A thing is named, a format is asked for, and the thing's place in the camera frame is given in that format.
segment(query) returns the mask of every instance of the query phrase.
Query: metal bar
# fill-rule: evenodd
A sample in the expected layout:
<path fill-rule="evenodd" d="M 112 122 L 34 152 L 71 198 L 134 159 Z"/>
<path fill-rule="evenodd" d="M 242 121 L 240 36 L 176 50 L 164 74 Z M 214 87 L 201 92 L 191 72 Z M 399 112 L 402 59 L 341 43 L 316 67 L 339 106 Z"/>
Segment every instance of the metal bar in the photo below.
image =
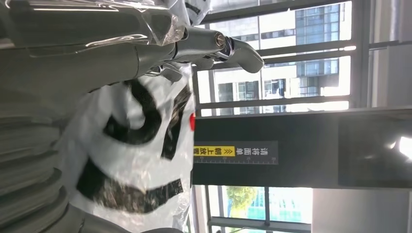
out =
<path fill-rule="evenodd" d="M 412 41 L 399 42 L 398 40 L 394 40 L 394 41 L 385 41 L 385 42 L 373 43 L 373 44 L 369 45 L 369 50 L 370 51 L 385 50 L 388 47 L 401 46 L 401 45 L 412 45 Z"/>
<path fill-rule="evenodd" d="M 196 213 L 196 216 L 193 215 L 192 217 L 192 223 L 193 223 L 193 227 L 194 227 L 194 232 L 198 233 L 200 232 L 199 230 L 199 220 L 197 219 L 197 215 L 198 215 L 198 210 L 197 210 L 197 205 L 196 205 L 196 192 L 195 189 L 192 188 L 191 189 L 191 205 L 192 205 L 192 213 Z"/>
<path fill-rule="evenodd" d="M 283 62 L 300 62 L 300 61 L 350 56 L 354 53 L 354 51 L 355 50 L 351 50 L 351 51 L 339 50 L 339 51 L 331 51 L 331 52 L 307 53 L 307 54 L 300 54 L 296 56 L 266 58 L 264 59 L 264 61 L 265 61 L 265 64 L 283 63 Z"/>
<path fill-rule="evenodd" d="M 209 186 L 205 185 L 205 196 L 206 196 L 206 210 L 207 210 L 207 223 L 209 225 L 210 220 L 212 219 L 210 213 L 210 198 L 209 198 Z M 212 232 L 212 227 L 209 225 L 209 233 Z"/>
<path fill-rule="evenodd" d="M 371 3 L 370 0 L 353 1 L 355 22 L 355 33 L 357 51 L 353 56 L 354 61 L 351 61 L 354 72 L 351 75 L 351 94 L 353 101 L 356 102 L 355 107 L 367 107 L 369 98 L 369 39 L 370 39 L 370 16 Z"/>
<path fill-rule="evenodd" d="M 248 8 L 224 11 L 219 13 L 207 14 L 201 24 L 216 23 L 240 18 L 262 16 L 272 13 L 285 12 L 288 10 L 300 10 L 304 8 L 329 5 L 333 3 L 344 2 L 347 0 L 299 0 L 284 1 Z"/>
<path fill-rule="evenodd" d="M 356 43 L 355 54 L 351 57 L 350 66 L 350 108 L 361 106 L 361 84 L 362 84 L 362 48 L 363 45 L 363 3 L 362 0 L 352 1 L 352 39 Z"/>
<path fill-rule="evenodd" d="M 223 191 L 222 191 L 222 186 L 218 186 L 218 202 L 219 202 L 219 215 L 221 217 L 224 217 L 224 211 L 223 211 Z M 221 233 L 226 233 L 225 228 L 222 227 Z"/>
<path fill-rule="evenodd" d="M 196 106 L 199 106 L 200 104 L 200 97 L 199 97 L 199 80 L 197 76 L 197 69 L 195 67 L 192 68 L 193 71 L 193 92 L 194 92 L 194 101 L 196 103 Z M 196 109 L 195 112 L 196 116 L 201 117 L 202 116 L 202 111 L 200 109 Z"/>
<path fill-rule="evenodd" d="M 316 52 L 316 53 L 307 53 L 299 54 L 295 56 L 284 56 L 284 57 L 273 57 L 273 58 L 264 58 L 263 61 L 265 64 L 273 63 L 285 63 L 285 62 L 300 62 L 308 60 L 318 60 L 326 58 L 335 58 L 335 57 L 344 57 L 350 56 L 355 53 L 356 50 L 351 51 L 330 51 L 330 52 Z M 226 63 L 216 63 L 213 65 L 212 69 L 226 69 L 226 68 L 237 68 L 240 67 L 238 64 L 226 62 Z"/>
<path fill-rule="evenodd" d="M 209 221 L 210 226 L 232 227 L 232 228 L 252 228 L 264 231 L 274 232 L 294 232 L 294 233 L 310 233 L 310 224 L 306 223 L 291 223 L 271 221 L 269 226 L 265 225 L 264 220 L 243 219 L 243 218 L 227 218 L 227 217 L 212 217 Z"/>
<path fill-rule="evenodd" d="M 295 103 L 323 103 L 329 101 L 347 101 L 350 96 L 316 96 L 302 97 L 290 99 L 272 99 L 272 100 L 245 100 L 217 103 L 201 103 L 199 109 L 214 109 L 214 108 L 236 108 L 236 107 L 255 107 L 255 106 L 272 106 L 286 105 Z"/>
<path fill-rule="evenodd" d="M 265 187 L 265 225 L 270 226 L 269 187 Z"/>
<path fill-rule="evenodd" d="M 210 25 L 207 24 L 205 25 L 205 29 L 210 29 Z M 210 101 L 211 102 L 216 102 L 215 98 L 215 73 L 213 72 L 213 69 L 208 71 L 208 77 L 209 77 L 209 90 L 210 90 Z M 216 109 L 212 109 L 212 116 L 216 116 Z"/>
<path fill-rule="evenodd" d="M 369 76 L 369 42 L 371 39 L 371 0 L 364 0 L 363 3 L 363 43 L 362 49 L 362 88 L 360 102 L 362 107 L 372 107 L 372 77 Z"/>
<path fill-rule="evenodd" d="M 257 52 L 261 57 L 273 56 L 278 54 L 288 54 L 288 53 L 301 53 L 301 52 L 311 52 L 311 51 L 321 51 L 321 50 L 332 50 L 338 48 L 344 48 L 348 46 L 353 46 L 355 43 L 352 40 L 338 40 L 329 41 L 315 44 L 305 44 L 305 45 L 295 45 L 287 46 L 273 49 L 258 50 Z"/>

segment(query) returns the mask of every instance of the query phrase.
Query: white plastic bag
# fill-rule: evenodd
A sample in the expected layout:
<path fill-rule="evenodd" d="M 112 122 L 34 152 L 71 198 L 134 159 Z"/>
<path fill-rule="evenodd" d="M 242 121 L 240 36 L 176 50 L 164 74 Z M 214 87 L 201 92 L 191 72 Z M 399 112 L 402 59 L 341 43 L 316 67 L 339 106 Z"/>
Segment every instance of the white plastic bag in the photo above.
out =
<path fill-rule="evenodd" d="M 176 83 L 142 76 L 83 99 L 56 146 L 72 205 L 133 233 L 183 229 L 195 109 L 190 67 L 181 69 Z"/>

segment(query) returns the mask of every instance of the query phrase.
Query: glass window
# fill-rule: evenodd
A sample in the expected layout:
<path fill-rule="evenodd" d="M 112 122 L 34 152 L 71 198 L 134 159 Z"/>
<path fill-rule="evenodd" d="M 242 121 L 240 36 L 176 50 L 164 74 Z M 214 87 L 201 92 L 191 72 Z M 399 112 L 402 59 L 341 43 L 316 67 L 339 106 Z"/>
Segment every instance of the glass window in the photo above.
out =
<path fill-rule="evenodd" d="M 244 6 L 252 2 L 252 0 L 213 1 L 223 5 L 236 3 Z M 340 17 L 340 14 L 351 18 L 351 2 L 211 23 L 209 27 L 245 41 L 257 50 L 262 50 L 339 39 L 348 40 L 351 38 L 351 20 L 343 20 L 344 17 Z M 331 35 L 331 32 L 336 32 L 337 36 Z"/>
<path fill-rule="evenodd" d="M 212 216 L 265 220 L 263 187 L 208 187 Z M 311 188 L 269 188 L 270 220 L 311 224 L 312 196 Z M 238 229 L 225 230 L 233 232 Z"/>
<path fill-rule="evenodd" d="M 311 188 L 269 188 L 270 220 L 312 223 Z"/>
<path fill-rule="evenodd" d="M 350 64 L 350 56 L 347 56 L 266 64 L 256 74 L 248 73 L 240 68 L 214 70 L 213 72 L 201 71 L 198 72 L 200 102 L 211 102 L 211 96 L 215 96 L 216 102 L 227 102 L 348 95 L 350 90 Z M 209 73 L 214 75 L 215 93 L 211 93 L 210 88 L 206 88 L 209 87 Z M 217 109 L 216 115 L 279 112 L 276 109 L 270 111 L 265 109 L 267 107 L 253 107 L 253 109 L 225 108 Z M 287 110 L 287 108 L 281 109 L 283 109 L 282 112 L 295 111 Z M 211 113 L 205 111 L 207 115 L 204 115 L 202 111 L 202 116 L 210 116 Z"/>
<path fill-rule="evenodd" d="M 264 196 L 263 187 L 209 185 L 210 213 L 212 216 L 265 220 Z"/>

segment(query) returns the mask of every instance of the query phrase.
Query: black lettering on bag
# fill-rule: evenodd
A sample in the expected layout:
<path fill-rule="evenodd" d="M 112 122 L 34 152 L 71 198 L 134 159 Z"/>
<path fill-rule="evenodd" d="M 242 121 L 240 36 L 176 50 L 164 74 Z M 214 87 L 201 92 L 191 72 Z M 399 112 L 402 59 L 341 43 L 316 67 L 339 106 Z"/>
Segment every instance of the black lettering on bag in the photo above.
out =
<path fill-rule="evenodd" d="M 133 97 L 140 103 L 145 117 L 144 124 L 140 129 L 131 129 L 121 125 L 111 116 L 103 132 L 113 139 L 131 145 L 150 142 L 156 136 L 162 123 L 162 117 L 156 109 L 156 102 L 137 79 L 125 81 L 124 84 L 130 88 Z"/>
<path fill-rule="evenodd" d="M 145 192 L 106 176 L 91 159 L 77 183 L 77 190 L 89 200 L 104 207 L 130 213 L 146 214 L 183 192 L 180 179 Z"/>
<path fill-rule="evenodd" d="M 172 119 L 166 129 L 163 141 L 162 158 L 172 160 L 176 153 L 177 141 L 179 140 L 180 127 L 182 125 L 183 111 L 191 96 L 189 87 L 183 88 L 176 96 L 173 103 Z"/>
<path fill-rule="evenodd" d="M 185 6 L 186 6 L 186 8 L 191 9 L 197 15 L 200 13 L 200 9 L 193 6 L 193 5 L 191 5 L 190 3 L 185 2 Z"/>

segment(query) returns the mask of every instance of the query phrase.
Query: wall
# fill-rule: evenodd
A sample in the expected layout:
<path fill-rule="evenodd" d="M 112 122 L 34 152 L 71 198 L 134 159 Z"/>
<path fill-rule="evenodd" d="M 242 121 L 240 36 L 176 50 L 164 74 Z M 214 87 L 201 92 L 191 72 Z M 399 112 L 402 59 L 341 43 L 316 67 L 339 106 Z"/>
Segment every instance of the wall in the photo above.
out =
<path fill-rule="evenodd" d="M 393 3 L 375 2 L 374 41 L 389 41 L 396 36 L 391 22 Z M 405 30 L 412 32 L 412 27 L 403 24 L 401 30 L 409 35 Z M 372 106 L 412 105 L 411 61 L 412 46 L 374 52 Z M 312 232 L 410 233 L 409 195 L 402 190 L 314 189 Z"/>
<path fill-rule="evenodd" d="M 313 190 L 312 233 L 406 233 L 409 193 Z"/>

